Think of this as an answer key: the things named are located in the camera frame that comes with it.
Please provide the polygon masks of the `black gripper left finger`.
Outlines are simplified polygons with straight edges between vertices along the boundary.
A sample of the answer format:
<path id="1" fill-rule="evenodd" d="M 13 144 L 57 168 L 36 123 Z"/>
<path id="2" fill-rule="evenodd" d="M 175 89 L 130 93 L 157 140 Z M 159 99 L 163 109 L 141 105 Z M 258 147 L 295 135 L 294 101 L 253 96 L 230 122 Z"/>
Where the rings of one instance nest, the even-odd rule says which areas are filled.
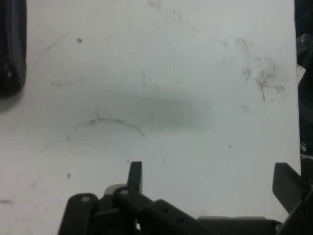
<path id="1" fill-rule="evenodd" d="M 91 193 L 70 197 L 60 235 L 202 235 L 203 225 L 164 200 L 142 192 L 142 163 L 131 162 L 126 185 L 98 198 Z"/>

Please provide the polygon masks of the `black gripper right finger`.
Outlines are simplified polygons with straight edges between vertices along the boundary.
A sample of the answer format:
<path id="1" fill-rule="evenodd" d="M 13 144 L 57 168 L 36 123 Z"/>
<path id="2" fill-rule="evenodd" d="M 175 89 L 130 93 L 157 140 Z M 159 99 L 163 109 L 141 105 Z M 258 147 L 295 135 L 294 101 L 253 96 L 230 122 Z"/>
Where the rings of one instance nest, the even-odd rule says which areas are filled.
<path id="1" fill-rule="evenodd" d="M 279 225 L 277 234 L 311 235 L 313 233 L 313 187 L 287 163 L 276 163 L 272 191 L 289 214 Z"/>

